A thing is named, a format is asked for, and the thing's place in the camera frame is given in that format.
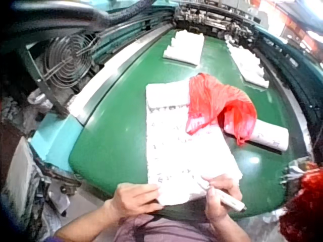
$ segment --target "stack of white plastic bags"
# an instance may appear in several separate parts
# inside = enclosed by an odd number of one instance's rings
[[[203,34],[178,31],[175,38],[172,38],[171,45],[164,51],[163,57],[197,66],[200,63],[203,45]]]
[[[201,175],[228,174],[239,182],[242,173],[219,126],[194,135],[185,132],[189,81],[149,84],[147,99],[148,182],[160,185],[162,205],[182,204],[206,195]]]
[[[261,68],[260,59],[251,53],[249,50],[244,49],[242,46],[234,47],[230,40],[226,40],[227,47],[231,53],[231,57],[237,64],[241,75],[244,79],[254,85],[268,88],[269,81],[263,78],[264,71]]]

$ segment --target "person's left hand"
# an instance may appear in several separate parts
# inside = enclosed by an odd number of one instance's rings
[[[158,186],[155,184],[119,184],[112,199],[105,202],[105,206],[117,218],[136,216],[151,213],[163,208],[153,202],[159,196]]]

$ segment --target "person's right hand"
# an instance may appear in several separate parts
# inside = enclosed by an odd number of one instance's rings
[[[117,218],[151,213],[163,208],[153,202],[159,196],[158,186],[155,184],[119,184],[112,199],[105,202]]]
[[[210,185],[206,195],[205,214],[210,222],[218,222],[228,215],[229,208],[221,203],[216,189],[224,190],[239,201],[242,199],[242,194],[238,184],[226,174],[219,175],[215,178],[202,178],[208,181]]]

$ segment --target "fan grille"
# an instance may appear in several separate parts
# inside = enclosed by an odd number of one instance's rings
[[[94,35],[71,35],[54,39],[45,52],[45,78],[59,88],[76,85],[92,65]]]

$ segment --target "pen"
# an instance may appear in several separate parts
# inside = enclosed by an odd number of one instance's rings
[[[193,176],[193,179],[199,184],[199,186],[207,192],[209,189],[209,184],[208,182],[202,180],[199,178],[199,176]],[[243,202],[239,201],[238,199],[235,199],[234,197],[230,196],[229,194],[223,192],[220,189],[216,189],[217,194],[220,196],[220,200],[222,203],[225,205],[229,206],[230,208],[233,208],[237,212],[244,212],[247,210],[246,205],[244,205]]]
[[[237,212],[244,212],[247,210],[247,207],[246,205],[244,205],[243,202],[239,201],[238,199],[235,199],[234,197],[221,191],[220,189],[216,189],[216,191],[217,195],[220,196],[221,202],[225,205],[229,206],[230,208],[233,208]]]

